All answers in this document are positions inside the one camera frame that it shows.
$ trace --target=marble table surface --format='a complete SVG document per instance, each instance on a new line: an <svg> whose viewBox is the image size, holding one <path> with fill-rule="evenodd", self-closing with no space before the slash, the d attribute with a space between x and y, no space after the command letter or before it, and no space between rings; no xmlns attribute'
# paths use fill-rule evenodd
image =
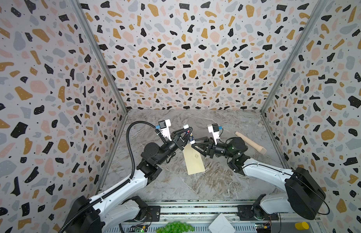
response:
<svg viewBox="0 0 361 233"><path fill-rule="evenodd" d="M268 135L258 112L243 110L130 110L123 135L107 178L102 189L107 189L125 178L131 172L130 156L126 146L126 130L129 124L137 120L148 121L158 125L159 120L170 119L170 132L183 128L188 124L193 128L195 138L208 136L207 125L218 123L224 128L221 140L234 137L239 131L267 149L262 155L252 147L245 152L258 161L281 167L278 155ZM130 143L135 158L135 166L141 161L140 154L145 145L156 142L160 146L162 141L155 131L145 125L137 124L130 130ZM163 163L161 174L155 181L137 191L143 200L248 200L256 199L260 194L280 192L274 185L254 177L234 173L227 165L225 157L210 159L202 156L205 172L193 175L187 174L183 152L178 150L177 155L169 164Z"/></svg>

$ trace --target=yellow plastic cup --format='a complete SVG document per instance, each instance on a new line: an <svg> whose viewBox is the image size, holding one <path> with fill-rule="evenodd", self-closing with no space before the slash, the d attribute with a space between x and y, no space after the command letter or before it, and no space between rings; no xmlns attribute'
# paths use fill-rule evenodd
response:
<svg viewBox="0 0 361 233"><path fill-rule="evenodd" d="M310 228L307 222L296 223L295 227L297 230L308 230Z"/></svg>

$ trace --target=wooden stick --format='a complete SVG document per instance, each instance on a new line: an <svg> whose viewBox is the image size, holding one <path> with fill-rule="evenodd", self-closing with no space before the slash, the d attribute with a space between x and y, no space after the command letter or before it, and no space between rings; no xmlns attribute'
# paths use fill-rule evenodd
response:
<svg viewBox="0 0 361 233"><path fill-rule="evenodd" d="M236 136L241 137L244 140L244 142L248 143L251 147L256 149L259 153L265 154L267 152L266 148L264 148L263 146L258 145L257 143L253 142L248 137L246 137L245 135L239 133L238 131L236 131L235 134L236 134Z"/></svg>

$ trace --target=envelope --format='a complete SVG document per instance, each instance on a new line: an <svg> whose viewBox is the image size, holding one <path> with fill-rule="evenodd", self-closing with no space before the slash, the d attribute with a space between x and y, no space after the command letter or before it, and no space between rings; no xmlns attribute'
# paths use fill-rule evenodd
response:
<svg viewBox="0 0 361 233"><path fill-rule="evenodd" d="M193 149L190 143L184 147L183 156L186 161L188 175L205 171L200 153Z"/></svg>
<svg viewBox="0 0 361 233"><path fill-rule="evenodd" d="M209 226L209 230L211 233L234 233L236 231L223 214L218 215Z"/></svg>

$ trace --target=terrazzo wallpaper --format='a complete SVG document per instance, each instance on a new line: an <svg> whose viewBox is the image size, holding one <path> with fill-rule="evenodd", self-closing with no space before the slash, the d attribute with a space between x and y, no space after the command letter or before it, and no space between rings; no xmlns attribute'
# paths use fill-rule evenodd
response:
<svg viewBox="0 0 361 233"><path fill-rule="evenodd" d="M66 1L0 1L0 232L56 232L122 119Z"/></svg>
<svg viewBox="0 0 361 233"><path fill-rule="evenodd" d="M129 109L260 109L316 0L81 0Z"/></svg>
<svg viewBox="0 0 361 233"><path fill-rule="evenodd" d="M361 1L329 1L264 115L325 191L328 232L361 233Z"/></svg>

